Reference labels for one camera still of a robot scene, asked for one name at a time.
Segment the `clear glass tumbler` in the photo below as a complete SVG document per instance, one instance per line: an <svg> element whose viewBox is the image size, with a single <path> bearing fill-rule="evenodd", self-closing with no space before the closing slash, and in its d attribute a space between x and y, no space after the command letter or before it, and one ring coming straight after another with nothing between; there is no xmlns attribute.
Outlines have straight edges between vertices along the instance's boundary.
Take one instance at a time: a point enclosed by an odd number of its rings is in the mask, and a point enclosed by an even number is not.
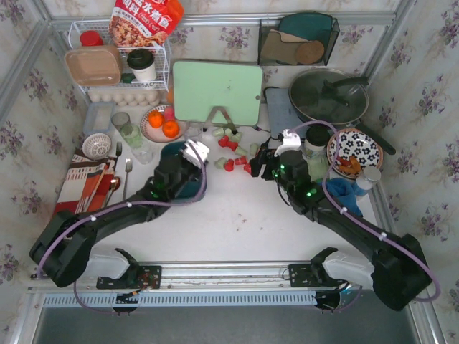
<svg viewBox="0 0 459 344"><path fill-rule="evenodd" d="M131 152L142 165L149 164L153 160L153 148L148 142L143 142L140 146L132 148Z"/></svg>

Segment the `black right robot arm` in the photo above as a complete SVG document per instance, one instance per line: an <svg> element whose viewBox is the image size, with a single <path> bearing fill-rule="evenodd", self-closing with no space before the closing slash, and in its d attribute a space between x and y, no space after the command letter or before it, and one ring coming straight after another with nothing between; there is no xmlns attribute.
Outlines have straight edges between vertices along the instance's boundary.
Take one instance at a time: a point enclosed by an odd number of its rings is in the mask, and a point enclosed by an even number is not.
<svg viewBox="0 0 459 344"><path fill-rule="evenodd" d="M320 186L311 181L300 151L262 149L249 164L252 176L274 180L286 192L295 212L328 227L370 261L370 285L387 307L401 310L429 285L435 286L432 298L438 297L439 282L416 238L386 233L348 210L330 194L326 180Z"/></svg>

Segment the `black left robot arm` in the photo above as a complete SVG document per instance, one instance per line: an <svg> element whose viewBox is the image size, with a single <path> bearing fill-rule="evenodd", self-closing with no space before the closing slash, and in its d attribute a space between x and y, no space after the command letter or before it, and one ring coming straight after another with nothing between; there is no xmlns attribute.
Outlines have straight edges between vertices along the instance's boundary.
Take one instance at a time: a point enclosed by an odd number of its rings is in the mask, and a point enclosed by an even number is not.
<svg viewBox="0 0 459 344"><path fill-rule="evenodd" d="M206 186L206 163L206 156L183 151L162 158L143 187L124 201L79 214L58 211L29 252L37 263L37 278L46 276L58 287L71 285L102 239L157 219L173 206L197 201Z"/></svg>

